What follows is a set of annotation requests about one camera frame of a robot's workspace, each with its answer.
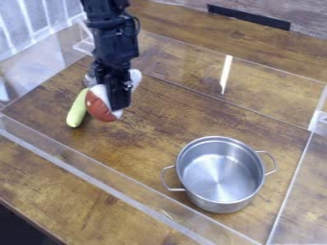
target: stainless steel pot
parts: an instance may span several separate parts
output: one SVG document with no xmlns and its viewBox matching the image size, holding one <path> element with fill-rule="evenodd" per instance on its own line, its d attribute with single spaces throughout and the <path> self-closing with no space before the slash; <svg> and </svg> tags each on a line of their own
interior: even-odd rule
<svg viewBox="0 0 327 245">
<path fill-rule="evenodd" d="M 265 173 L 257 153 L 272 159 L 275 169 Z M 176 167 L 181 189 L 169 188 L 164 173 Z M 264 176 L 277 170 L 275 158 L 265 151 L 227 137 L 211 136 L 192 141 L 181 150 L 176 166 L 163 169 L 161 181 L 169 191 L 185 191 L 191 201 L 205 211 L 236 212 L 245 208 L 264 183 Z"/>
</svg>

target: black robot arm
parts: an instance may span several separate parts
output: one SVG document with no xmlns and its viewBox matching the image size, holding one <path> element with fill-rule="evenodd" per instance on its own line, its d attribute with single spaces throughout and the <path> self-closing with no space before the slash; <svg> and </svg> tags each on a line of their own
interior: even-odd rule
<svg viewBox="0 0 327 245">
<path fill-rule="evenodd" d="M 86 26 L 94 39 L 90 76 L 107 88 L 111 110 L 131 105 L 132 88 L 131 60 L 139 56 L 137 34 L 140 25 L 125 8 L 128 0 L 80 0 L 86 13 Z"/>
</svg>

